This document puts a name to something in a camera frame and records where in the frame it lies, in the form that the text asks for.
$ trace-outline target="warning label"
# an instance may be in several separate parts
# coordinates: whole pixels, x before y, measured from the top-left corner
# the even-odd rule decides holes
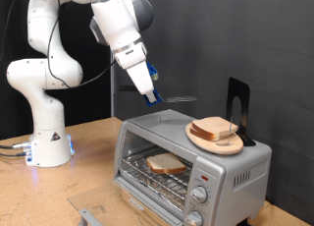
[[[57,134],[57,132],[55,132],[51,138],[51,141],[57,141],[60,139],[60,136]]]

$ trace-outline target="red indicator light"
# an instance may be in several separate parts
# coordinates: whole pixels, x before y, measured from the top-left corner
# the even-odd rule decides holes
[[[204,175],[202,175],[202,179],[205,180],[205,181],[208,181],[208,178]]]

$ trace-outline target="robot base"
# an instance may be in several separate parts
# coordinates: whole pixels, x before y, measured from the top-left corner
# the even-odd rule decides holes
[[[71,138],[64,126],[50,131],[34,130],[29,141],[31,156],[26,157],[28,166],[56,167],[67,163],[74,154]]]

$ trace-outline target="sticker label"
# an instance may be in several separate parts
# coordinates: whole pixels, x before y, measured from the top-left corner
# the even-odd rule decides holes
[[[51,141],[57,141],[60,139],[60,136],[57,134],[57,132],[55,132],[51,138]]]
[[[134,199],[129,199],[129,202],[131,202],[136,208],[138,208],[140,211],[144,210],[144,207],[141,206],[139,203],[137,203]]]

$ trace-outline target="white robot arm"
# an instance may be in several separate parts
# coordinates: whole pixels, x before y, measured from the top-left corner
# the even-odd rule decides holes
[[[49,56],[49,60],[15,61],[7,70],[9,84],[26,97],[31,107],[33,135],[29,142],[17,145],[31,153],[31,157],[26,157],[26,164],[29,166],[62,165],[68,162],[72,155],[72,144],[65,132],[63,104],[45,92],[47,89],[67,88],[56,78],[62,79],[69,86],[77,86],[82,80],[81,66],[64,50],[59,25],[55,25],[59,4],[69,1],[71,0],[29,1],[28,43],[35,50]],[[138,33],[149,28],[153,19],[153,11],[148,1],[73,1],[81,4],[91,3],[94,18],[90,26],[97,41],[110,45],[117,62],[128,72],[148,105],[160,101],[147,69],[146,48]]]
[[[127,70],[133,83],[150,103],[156,102],[146,65],[147,50],[139,34],[150,27],[154,13],[147,0],[73,0],[91,3],[94,18],[90,27],[96,40],[110,46],[116,61]]]

